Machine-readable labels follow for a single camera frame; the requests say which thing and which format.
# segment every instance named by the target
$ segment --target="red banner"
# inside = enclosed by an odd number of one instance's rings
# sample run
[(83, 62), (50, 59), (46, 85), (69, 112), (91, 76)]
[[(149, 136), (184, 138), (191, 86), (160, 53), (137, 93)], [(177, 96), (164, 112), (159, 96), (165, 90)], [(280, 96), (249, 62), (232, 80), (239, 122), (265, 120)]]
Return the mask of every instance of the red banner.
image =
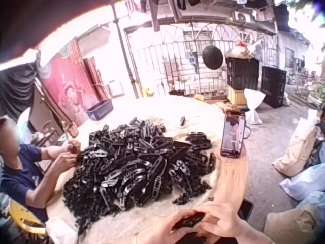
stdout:
[(88, 120), (86, 110), (99, 100), (75, 38), (41, 68), (40, 77), (53, 100), (77, 126)]

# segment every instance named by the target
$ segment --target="hand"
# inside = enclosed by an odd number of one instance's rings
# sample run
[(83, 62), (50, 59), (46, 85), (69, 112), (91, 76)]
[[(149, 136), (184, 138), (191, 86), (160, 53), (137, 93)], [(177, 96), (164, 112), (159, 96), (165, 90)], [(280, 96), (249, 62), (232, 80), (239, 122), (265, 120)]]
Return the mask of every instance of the hand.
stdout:
[(72, 154), (79, 154), (80, 153), (80, 142), (76, 139), (70, 139), (68, 141), (65, 141), (62, 147), (65, 148), (65, 151), (68, 151)]
[(167, 217), (158, 218), (153, 225), (139, 232), (138, 244), (175, 244), (189, 233), (191, 228), (180, 228), (172, 232), (173, 226), (183, 218), (194, 215), (193, 210), (182, 210)]
[(72, 154), (70, 152), (63, 152), (53, 162), (50, 167), (50, 170), (54, 173), (62, 174), (63, 172), (66, 172), (67, 170), (76, 166), (76, 158), (76, 154)]
[(216, 224), (208, 222), (198, 223), (196, 227), (221, 237), (238, 237), (246, 229), (245, 221), (240, 219), (237, 213), (228, 203), (207, 202), (194, 209), (197, 212), (217, 217), (219, 220)]

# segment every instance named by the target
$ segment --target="concrete ground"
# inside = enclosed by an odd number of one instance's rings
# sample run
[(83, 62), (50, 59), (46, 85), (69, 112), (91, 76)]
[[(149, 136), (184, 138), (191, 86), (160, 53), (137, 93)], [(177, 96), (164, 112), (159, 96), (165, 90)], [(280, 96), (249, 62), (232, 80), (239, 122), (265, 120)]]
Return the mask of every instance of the concrete ground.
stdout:
[(245, 198), (254, 203), (248, 223), (262, 231), (268, 213), (287, 211), (297, 205), (279, 186), (285, 177), (271, 163), (284, 155), (300, 117), (307, 118), (307, 108), (292, 104), (273, 109), (262, 103), (257, 112), (263, 124), (253, 126), (245, 140), (249, 164)]

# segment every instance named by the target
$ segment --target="blue shirt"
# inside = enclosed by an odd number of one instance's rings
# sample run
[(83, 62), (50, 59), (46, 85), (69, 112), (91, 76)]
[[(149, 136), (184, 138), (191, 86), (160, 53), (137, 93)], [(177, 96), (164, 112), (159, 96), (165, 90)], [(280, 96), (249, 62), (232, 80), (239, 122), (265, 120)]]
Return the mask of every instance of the blue shirt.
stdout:
[(48, 220), (46, 209), (26, 205), (26, 193), (34, 190), (43, 179), (43, 174), (34, 162), (41, 160), (41, 149), (32, 145), (21, 144), (19, 159), (22, 169), (16, 170), (4, 165), (1, 175), (1, 191), (31, 211), (40, 221)]

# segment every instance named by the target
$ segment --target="round table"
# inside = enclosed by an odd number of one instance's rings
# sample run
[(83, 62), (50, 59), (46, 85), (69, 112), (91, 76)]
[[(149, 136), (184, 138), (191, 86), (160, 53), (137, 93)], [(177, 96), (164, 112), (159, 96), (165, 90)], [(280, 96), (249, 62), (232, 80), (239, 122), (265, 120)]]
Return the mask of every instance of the round table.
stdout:
[[(210, 196), (213, 195), (215, 201), (229, 202), (236, 210), (239, 210), (244, 199), (244, 193), (247, 183), (247, 156), (245, 147), (243, 147), (241, 156), (238, 159), (229, 159), (220, 156), (220, 146), (223, 133), (224, 113), (217, 105), (210, 105), (194, 98), (186, 98), (180, 96), (156, 96), (137, 100), (128, 100), (126, 98), (113, 100), (114, 110), (100, 121), (88, 120), (79, 129), (77, 139), (81, 142), (82, 149), (88, 146), (89, 133), (100, 130), (104, 124), (108, 124), (111, 129), (116, 128), (120, 124), (131, 121), (135, 116), (140, 119), (146, 118), (162, 118), (167, 132), (165, 136), (171, 136), (178, 140), (185, 138), (186, 133), (190, 131), (202, 131), (207, 134), (211, 140), (213, 147), (208, 151), (213, 151), (217, 156), (216, 170), (209, 176), (209, 183), (213, 189)], [(185, 116), (186, 124), (180, 126), (180, 118)], [(68, 225), (74, 227), (75, 218), (65, 207), (63, 203), (63, 185), (69, 180), (74, 173), (71, 169), (63, 173), (56, 185), (55, 193), (50, 199), (47, 206), (49, 218), (60, 217)], [(202, 197), (200, 201), (196, 201), (194, 205), (207, 201), (207, 197)], [(132, 235), (144, 225), (149, 223), (152, 215), (144, 216), (139, 224), (127, 229), (128, 221), (136, 218), (137, 209), (118, 214), (115, 218), (121, 216), (130, 216), (125, 220), (123, 233), (114, 232), (114, 221), (111, 216), (106, 216), (93, 224), (82, 243), (114, 243), (110, 242), (113, 236)], [(215, 243), (219, 237), (208, 236), (208, 243)]]

